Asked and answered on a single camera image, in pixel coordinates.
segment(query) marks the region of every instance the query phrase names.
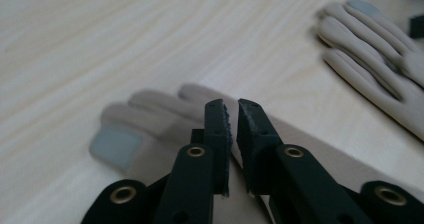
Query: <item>wood grain surface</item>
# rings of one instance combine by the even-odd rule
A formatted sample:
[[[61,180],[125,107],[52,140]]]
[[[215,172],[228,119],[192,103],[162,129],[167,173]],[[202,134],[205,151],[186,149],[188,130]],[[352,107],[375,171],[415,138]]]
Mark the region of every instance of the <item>wood grain surface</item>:
[[[320,57],[318,12],[335,1],[0,0],[0,222],[79,223],[121,178],[88,152],[101,110],[188,82],[424,190],[423,142]],[[405,31],[424,12],[424,0],[366,1]]]

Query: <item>black plastic part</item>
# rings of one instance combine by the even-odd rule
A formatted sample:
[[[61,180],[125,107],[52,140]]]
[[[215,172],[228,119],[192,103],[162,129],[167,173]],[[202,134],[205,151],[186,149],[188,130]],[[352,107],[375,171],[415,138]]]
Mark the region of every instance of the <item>black plastic part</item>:
[[[424,223],[424,205],[402,188],[382,181],[362,186],[360,205],[375,223]]]
[[[277,224],[299,224],[301,223],[299,213],[285,191],[269,197],[269,207]]]
[[[308,150],[284,145],[277,148],[277,156],[272,198],[277,203],[289,203],[289,199],[301,223],[372,223]],[[278,212],[284,216],[292,210]]]
[[[159,206],[160,200],[162,199],[163,191],[165,190],[166,184],[168,183],[168,178],[169,174],[146,188],[146,204],[140,204],[140,211],[146,212],[145,216],[147,219],[144,223],[153,222],[156,210]]]
[[[237,144],[248,191],[269,195],[275,173],[275,149],[283,142],[262,107],[255,102],[239,100]]]
[[[205,130],[202,143],[214,153],[214,193],[228,196],[232,137],[228,113],[222,99],[205,105]]]
[[[153,223],[211,223],[213,151],[190,144],[178,153]]]
[[[113,202],[112,196],[118,200],[125,200],[125,196],[130,195],[128,189],[134,188],[135,196],[129,201],[117,204]],[[149,211],[143,211],[148,208],[146,187],[138,181],[121,180],[106,187],[103,192],[97,197],[96,201],[87,211],[82,220],[82,224],[139,224],[147,223]]]
[[[204,129],[193,129],[191,130],[190,143],[203,143],[205,139]]]
[[[411,38],[424,37],[424,15],[416,16],[410,19],[409,22],[409,36]]]

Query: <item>gray glove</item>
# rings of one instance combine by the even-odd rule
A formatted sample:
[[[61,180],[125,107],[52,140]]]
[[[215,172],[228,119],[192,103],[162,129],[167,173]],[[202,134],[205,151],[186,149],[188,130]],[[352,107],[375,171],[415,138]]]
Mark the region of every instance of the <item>gray glove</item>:
[[[324,60],[357,91],[424,140],[424,53],[371,4],[323,10]]]

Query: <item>glove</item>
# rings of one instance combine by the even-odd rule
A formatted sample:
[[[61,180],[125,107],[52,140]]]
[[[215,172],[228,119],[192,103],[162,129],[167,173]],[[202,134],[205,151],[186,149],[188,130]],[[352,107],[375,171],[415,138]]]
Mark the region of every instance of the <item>glove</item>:
[[[324,60],[357,91],[424,140],[424,53],[371,4],[351,0],[323,10]]]
[[[141,91],[127,104],[112,104],[105,108],[101,115],[102,127],[91,142],[90,152],[121,170],[125,178],[149,185],[171,171],[179,148],[189,143],[191,130],[203,128],[204,105],[218,98],[227,106],[235,137],[238,102],[208,88],[186,84],[181,87],[178,97]],[[284,143],[307,148],[344,186],[358,192],[363,183],[371,180],[399,183],[289,124],[268,117]],[[242,159],[236,145],[233,145],[232,152],[236,161],[230,165],[230,197],[224,200],[215,196],[214,220],[217,223],[269,223],[268,214],[254,198],[246,195],[240,170]],[[421,191],[400,186],[418,199],[424,199]]]

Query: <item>glove finger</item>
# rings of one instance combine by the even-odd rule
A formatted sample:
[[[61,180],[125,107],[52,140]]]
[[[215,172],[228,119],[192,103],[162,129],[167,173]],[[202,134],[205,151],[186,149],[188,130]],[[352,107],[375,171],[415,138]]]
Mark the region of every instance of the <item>glove finger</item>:
[[[349,14],[378,33],[402,55],[410,51],[421,51],[411,38],[370,3],[350,0],[347,2],[347,7]]]
[[[344,52],[332,49],[325,52],[323,58],[343,79],[389,115],[402,108],[401,103],[379,85],[375,76]]]
[[[379,29],[377,29],[377,31],[370,29],[366,25],[366,20],[358,19],[356,16],[351,15],[350,12],[348,12],[348,10],[350,9],[352,8],[349,6],[344,6],[340,3],[332,3],[325,7],[323,11],[328,16],[337,19],[350,32],[352,32],[353,35],[368,43],[370,46],[378,50],[392,62],[401,57],[398,51],[394,48],[394,46],[398,46],[396,45],[398,44],[398,42],[392,41],[392,43],[395,44],[394,46],[392,46],[392,43],[387,42],[383,38],[383,31]]]
[[[424,52],[411,52],[402,61],[406,67],[405,76],[424,90]]]
[[[102,125],[119,124],[126,128],[148,133],[152,137],[175,143],[189,144],[191,130],[202,128],[199,123],[181,118],[164,109],[138,109],[124,104],[108,106],[101,115]]]
[[[318,35],[330,46],[343,50],[350,56],[349,59],[354,59],[354,62],[349,61],[347,63],[361,65],[375,78],[379,86],[384,87],[385,92],[390,93],[397,100],[404,98],[406,95],[405,87],[398,80],[397,74],[384,64],[384,60],[370,45],[358,39],[337,19],[325,17],[318,28]]]
[[[139,109],[163,109],[183,118],[190,119],[193,122],[203,124],[204,105],[194,105],[157,91],[140,91],[131,97],[128,104]]]
[[[223,99],[224,104],[229,110],[238,110],[238,102],[234,98],[193,83],[183,84],[178,91],[178,96],[196,105],[205,105],[211,100]]]
[[[126,172],[136,153],[154,142],[147,133],[135,132],[118,125],[103,125],[90,143],[90,153],[106,164]]]

